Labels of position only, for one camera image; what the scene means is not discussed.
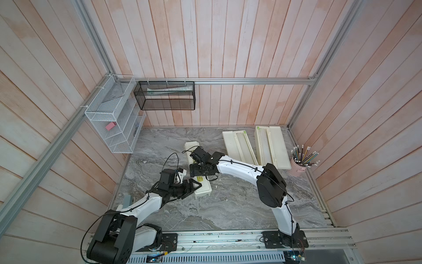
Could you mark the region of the cream dispenser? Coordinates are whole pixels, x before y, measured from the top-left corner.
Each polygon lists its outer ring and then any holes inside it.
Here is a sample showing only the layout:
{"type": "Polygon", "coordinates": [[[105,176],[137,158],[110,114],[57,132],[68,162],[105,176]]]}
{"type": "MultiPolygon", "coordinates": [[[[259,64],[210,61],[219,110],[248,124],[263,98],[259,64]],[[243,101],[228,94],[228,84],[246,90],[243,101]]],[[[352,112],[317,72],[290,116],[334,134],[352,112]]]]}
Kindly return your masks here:
{"type": "Polygon", "coordinates": [[[258,165],[255,152],[245,130],[225,131],[222,132],[222,135],[229,157],[251,165],[258,165]]]}
{"type": "Polygon", "coordinates": [[[262,158],[261,158],[261,145],[260,145],[260,136],[259,136],[259,129],[264,128],[268,131],[268,140],[271,152],[271,159],[273,164],[277,169],[283,170],[290,170],[291,169],[291,162],[289,159],[289,154],[287,152],[287,148],[285,145],[284,137],[282,134],[282,130],[280,126],[256,126],[255,128],[255,142],[256,142],[256,149],[257,149],[257,161],[258,164],[262,165],[262,158]]]}
{"type": "MultiPolygon", "coordinates": [[[[198,145],[199,145],[199,143],[196,142],[196,141],[186,142],[185,145],[184,145],[184,149],[186,151],[187,160],[188,160],[189,165],[194,163],[193,159],[190,157],[190,153],[198,145]]],[[[197,200],[198,198],[203,197],[203,196],[210,196],[210,194],[212,192],[212,187],[211,187],[210,181],[207,180],[207,178],[204,177],[204,176],[193,177],[193,179],[202,184],[202,187],[197,189],[194,193],[195,199],[197,200]]]]}

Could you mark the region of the plastic wrap roll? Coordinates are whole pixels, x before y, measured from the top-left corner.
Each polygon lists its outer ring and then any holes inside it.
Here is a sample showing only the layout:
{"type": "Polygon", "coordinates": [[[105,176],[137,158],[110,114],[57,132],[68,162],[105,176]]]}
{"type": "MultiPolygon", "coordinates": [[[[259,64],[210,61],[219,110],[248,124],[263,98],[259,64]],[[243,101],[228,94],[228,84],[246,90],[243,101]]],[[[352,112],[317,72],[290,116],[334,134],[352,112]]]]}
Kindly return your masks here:
{"type": "Polygon", "coordinates": [[[256,155],[245,130],[236,132],[238,151],[241,161],[251,165],[257,165],[256,155]]]}
{"type": "Polygon", "coordinates": [[[260,145],[261,145],[261,150],[262,150],[261,151],[262,165],[265,166],[267,163],[272,162],[267,129],[260,128],[259,136],[260,136],[260,145]]]}

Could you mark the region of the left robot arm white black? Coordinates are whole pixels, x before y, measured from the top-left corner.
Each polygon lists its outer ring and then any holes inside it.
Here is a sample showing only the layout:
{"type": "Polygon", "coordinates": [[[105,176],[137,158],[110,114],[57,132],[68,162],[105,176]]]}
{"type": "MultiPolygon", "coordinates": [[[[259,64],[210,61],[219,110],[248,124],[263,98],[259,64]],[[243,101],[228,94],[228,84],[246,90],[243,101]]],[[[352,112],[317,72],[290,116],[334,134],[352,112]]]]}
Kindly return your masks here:
{"type": "Polygon", "coordinates": [[[202,184],[193,178],[182,180],[186,171],[164,169],[146,195],[132,205],[118,211],[108,210],[99,223],[86,253],[81,253],[87,264],[126,264],[133,252],[141,249],[157,251],[164,255],[167,246],[162,242],[162,228],[145,223],[151,214],[168,202],[184,199],[202,184]]]}

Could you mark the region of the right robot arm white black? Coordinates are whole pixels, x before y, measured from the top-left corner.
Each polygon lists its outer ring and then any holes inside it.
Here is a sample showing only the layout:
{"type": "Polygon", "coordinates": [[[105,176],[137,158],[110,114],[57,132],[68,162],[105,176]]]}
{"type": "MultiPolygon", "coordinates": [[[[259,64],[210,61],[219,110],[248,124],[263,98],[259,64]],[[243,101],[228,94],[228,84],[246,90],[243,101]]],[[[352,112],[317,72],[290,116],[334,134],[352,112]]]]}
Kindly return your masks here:
{"type": "Polygon", "coordinates": [[[290,237],[295,234],[297,222],[289,207],[294,198],[287,192],[286,182],[273,164],[252,165],[220,152],[209,154],[200,147],[188,153],[193,159],[190,165],[191,176],[207,177],[220,173],[251,183],[257,188],[261,202],[271,208],[279,233],[290,237]]]}

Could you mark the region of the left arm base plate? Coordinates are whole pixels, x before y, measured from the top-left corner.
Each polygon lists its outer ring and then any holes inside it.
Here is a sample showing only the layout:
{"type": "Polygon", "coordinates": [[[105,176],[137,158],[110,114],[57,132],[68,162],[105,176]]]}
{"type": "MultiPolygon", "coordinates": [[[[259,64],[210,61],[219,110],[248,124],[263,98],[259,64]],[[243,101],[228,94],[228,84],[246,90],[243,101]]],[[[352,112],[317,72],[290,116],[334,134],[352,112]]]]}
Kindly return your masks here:
{"type": "Polygon", "coordinates": [[[162,252],[173,252],[177,250],[178,245],[178,234],[177,233],[166,233],[161,234],[155,240],[152,245],[145,246],[137,252],[146,253],[162,253],[162,252]]]}

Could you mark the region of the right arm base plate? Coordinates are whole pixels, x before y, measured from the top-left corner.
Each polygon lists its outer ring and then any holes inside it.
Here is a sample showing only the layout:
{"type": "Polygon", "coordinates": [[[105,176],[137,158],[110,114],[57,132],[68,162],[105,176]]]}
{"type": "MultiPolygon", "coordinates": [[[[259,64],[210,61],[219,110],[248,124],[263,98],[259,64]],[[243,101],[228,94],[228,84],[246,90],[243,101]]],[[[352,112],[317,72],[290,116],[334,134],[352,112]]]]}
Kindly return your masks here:
{"type": "Polygon", "coordinates": [[[278,248],[299,248],[305,249],[309,247],[307,237],[304,231],[297,229],[293,235],[286,235],[279,231],[262,232],[263,243],[266,249],[278,248]]]}

